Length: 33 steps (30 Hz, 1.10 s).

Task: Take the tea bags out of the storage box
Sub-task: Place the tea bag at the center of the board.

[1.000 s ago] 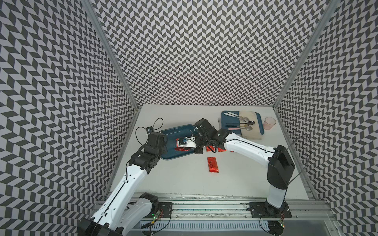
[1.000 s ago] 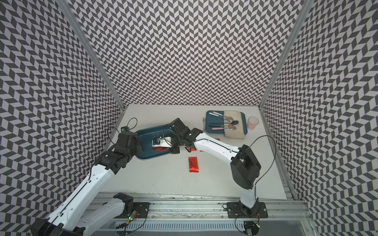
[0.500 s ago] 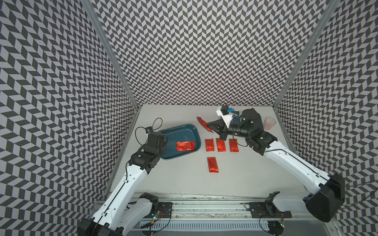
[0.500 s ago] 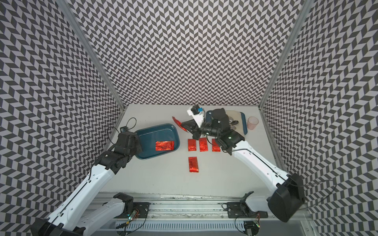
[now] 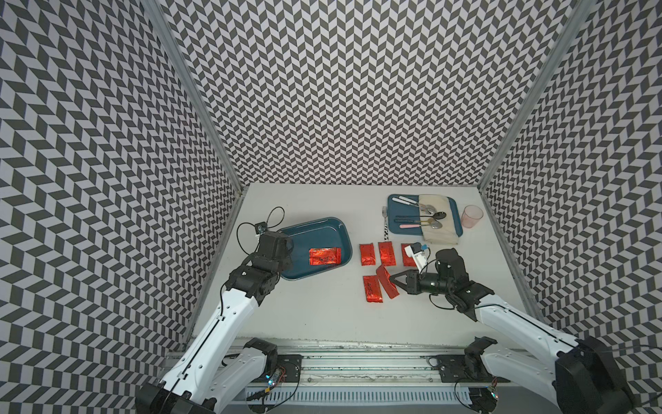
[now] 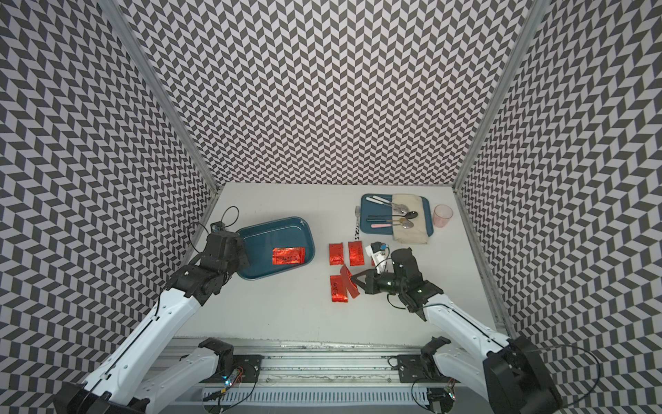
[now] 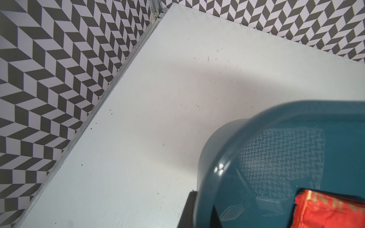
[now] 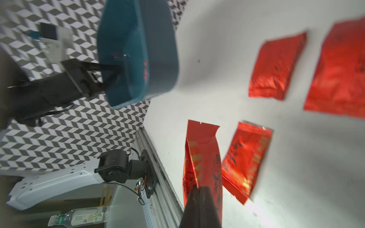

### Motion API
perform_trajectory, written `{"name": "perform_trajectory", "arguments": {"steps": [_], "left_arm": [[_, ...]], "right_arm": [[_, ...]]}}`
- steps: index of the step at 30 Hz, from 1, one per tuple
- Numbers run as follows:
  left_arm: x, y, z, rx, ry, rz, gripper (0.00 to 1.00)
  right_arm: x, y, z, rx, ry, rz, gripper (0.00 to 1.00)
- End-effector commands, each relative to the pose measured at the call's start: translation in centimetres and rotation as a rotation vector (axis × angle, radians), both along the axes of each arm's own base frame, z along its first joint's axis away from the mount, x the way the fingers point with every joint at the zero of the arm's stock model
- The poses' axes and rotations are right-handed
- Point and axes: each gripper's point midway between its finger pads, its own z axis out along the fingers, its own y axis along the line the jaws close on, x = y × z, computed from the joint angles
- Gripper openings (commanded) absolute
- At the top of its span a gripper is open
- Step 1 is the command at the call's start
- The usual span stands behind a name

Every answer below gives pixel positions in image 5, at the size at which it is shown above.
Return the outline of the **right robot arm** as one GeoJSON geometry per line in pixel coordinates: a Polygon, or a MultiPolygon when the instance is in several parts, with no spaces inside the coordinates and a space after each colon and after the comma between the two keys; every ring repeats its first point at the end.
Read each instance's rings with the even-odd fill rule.
{"type": "Polygon", "coordinates": [[[564,413],[629,413],[637,400],[614,353],[592,336],[577,338],[511,306],[489,287],[470,278],[456,249],[443,249],[428,262],[415,244],[408,256],[414,269],[389,281],[409,295],[443,296],[447,309],[504,334],[520,346],[505,348],[488,336],[477,337],[463,357],[438,356],[444,383],[489,381],[467,408],[488,413],[496,407],[498,381],[506,380],[538,394],[564,413]]]}

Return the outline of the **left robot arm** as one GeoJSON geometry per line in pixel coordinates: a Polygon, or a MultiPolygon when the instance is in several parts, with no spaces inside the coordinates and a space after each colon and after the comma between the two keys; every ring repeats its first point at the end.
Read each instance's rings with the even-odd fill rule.
{"type": "Polygon", "coordinates": [[[251,382],[279,369],[278,346],[253,338],[223,362],[241,327],[292,268],[294,242],[279,231],[260,235],[257,250],[229,274],[214,313],[184,355],[156,384],[136,393],[138,413],[221,413],[251,382]]]}

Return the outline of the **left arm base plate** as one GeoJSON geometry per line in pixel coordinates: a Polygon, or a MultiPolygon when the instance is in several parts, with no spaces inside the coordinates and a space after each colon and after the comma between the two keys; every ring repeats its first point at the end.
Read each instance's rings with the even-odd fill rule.
{"type": "Polygon", "coordinates": [[[296,354],[268,357],[265,371],[254,380],[256,383],[277,385],[280,383],[297,383],[301,376],[303,356],[296,354]]]}

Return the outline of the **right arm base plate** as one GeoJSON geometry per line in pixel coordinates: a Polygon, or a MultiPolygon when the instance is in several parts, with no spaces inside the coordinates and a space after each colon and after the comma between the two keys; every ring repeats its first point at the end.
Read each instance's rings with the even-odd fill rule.
{"type": "Polygon", "coordinates": [[[510,383],[508,379],[494,376],[480,360],[479,357],[470,355],[435,355],[429,357],[428,363],[436,370],[441,382],[451,383],[484,383],[489,384],[494,380],[498,384],[510,383]]]}

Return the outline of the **teal storage box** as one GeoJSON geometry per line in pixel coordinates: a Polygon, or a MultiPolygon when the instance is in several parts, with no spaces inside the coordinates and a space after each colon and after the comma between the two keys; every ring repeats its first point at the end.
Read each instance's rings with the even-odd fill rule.
{"type": "Polygon", "coordinates": [[[280,230],[289,236],[292,267],[284,279],[295,281],[322,274],[348,264],[353,247],[348,228],[336,217],[326,217],[280,230]]]}

